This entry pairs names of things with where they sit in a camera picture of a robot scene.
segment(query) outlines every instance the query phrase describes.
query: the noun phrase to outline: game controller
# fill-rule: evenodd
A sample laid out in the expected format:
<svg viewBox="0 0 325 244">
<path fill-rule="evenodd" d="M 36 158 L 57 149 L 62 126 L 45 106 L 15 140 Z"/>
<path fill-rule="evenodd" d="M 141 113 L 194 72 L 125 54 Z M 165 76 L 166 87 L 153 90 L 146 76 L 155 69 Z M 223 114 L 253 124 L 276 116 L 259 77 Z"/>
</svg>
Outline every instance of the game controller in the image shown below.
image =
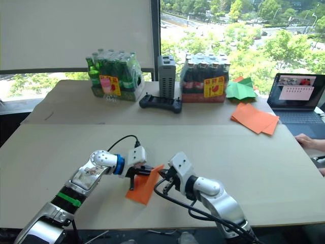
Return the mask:
<svg viewBox="0 0 325 244">
<path fill-rule="evenodd" d="M 162 108 L 171 110 L 174 113 L 180 113 L 182 111 L 182 100 L 180 100 L 179 97 L 177 99 L 161 98 L 146 93 L 146 95 L 139 101 L 139 105 L 142 108 Z"/>
</svg>

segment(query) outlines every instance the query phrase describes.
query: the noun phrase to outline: sticker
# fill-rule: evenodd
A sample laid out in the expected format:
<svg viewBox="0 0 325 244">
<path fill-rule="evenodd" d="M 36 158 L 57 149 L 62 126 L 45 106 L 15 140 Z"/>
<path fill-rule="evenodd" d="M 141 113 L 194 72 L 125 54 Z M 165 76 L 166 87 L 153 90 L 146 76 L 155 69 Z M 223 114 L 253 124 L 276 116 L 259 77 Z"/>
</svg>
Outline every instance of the sticker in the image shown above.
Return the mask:
<svg viewBox="0 0 325 244">
<path fill-rule="evenodd" d="M 221 96 L 224 90 L 224 77 L 216 77 L 204 80 L 204 97 L 211 98 Z"/>
<path fill-rule="evenodd" d="M 121 95 L 118 78 L 109 75 L 100 75 L 101 85 L 104 93 L 109 95 Z"/>
</svg>

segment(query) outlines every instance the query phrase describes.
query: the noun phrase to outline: person's arm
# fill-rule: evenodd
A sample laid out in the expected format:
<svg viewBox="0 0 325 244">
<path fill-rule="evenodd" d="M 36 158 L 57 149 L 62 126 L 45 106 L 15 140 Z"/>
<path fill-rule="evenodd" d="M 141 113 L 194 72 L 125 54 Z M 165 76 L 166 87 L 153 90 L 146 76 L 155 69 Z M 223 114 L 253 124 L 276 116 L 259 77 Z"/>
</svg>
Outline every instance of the person's arm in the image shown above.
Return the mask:
<svg viewBox="0 0 325 244">
<path fill-rule="evenodd" d="M 296 140 L 302 147 L 325 151 L 325 140 L 311 139 L 305 134 L 296 136 Z"/>
</svg>

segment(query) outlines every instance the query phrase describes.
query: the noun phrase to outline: table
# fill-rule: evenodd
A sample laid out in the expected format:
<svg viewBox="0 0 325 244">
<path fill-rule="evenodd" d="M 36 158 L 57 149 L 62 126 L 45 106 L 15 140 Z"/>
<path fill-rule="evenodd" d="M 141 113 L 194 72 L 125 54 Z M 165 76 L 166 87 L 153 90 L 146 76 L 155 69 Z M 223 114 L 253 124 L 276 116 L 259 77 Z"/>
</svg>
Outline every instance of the table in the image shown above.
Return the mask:
<svg viewBox="0 0 325 244">
<path fill-rule="evenodd" d="M 184 151 L 198 175 L 222 181 L 252 226 L 325 220 L 325 180 L 286 126 L 272 137 L 233 125 L 26 124 L 0 148 L 0 226 L 22 228 L 96 149 L 136 134 L 148 164 Z M 125 155 L 132 139 L 113 153 Z M 76 214 L 80 229 L 209 227 L 153 194 L 144 206 L 125 199 L 129 180 L 104 176 Z M 176 191 L 171 196 L 185 200 Z"/>
<path fill-rule="evenodd" d="M 36 106 L 23 124 L 108 124 L 108 125 L 231 125 L 230 115 L 236 106 L 229 100 L 221 104 L 183 104 L 182 112 L 140 108 L 138 102 L 108 102 L 96 98 L 90 81 L 62 80 Z M 145 92 L 158 95 L 158 82 L 146 82 Z M 175 97 L 179 96 L 175 85 Z M 273 112 L 265 99 L 252 103 L 257 109 Z"/>
</svg>

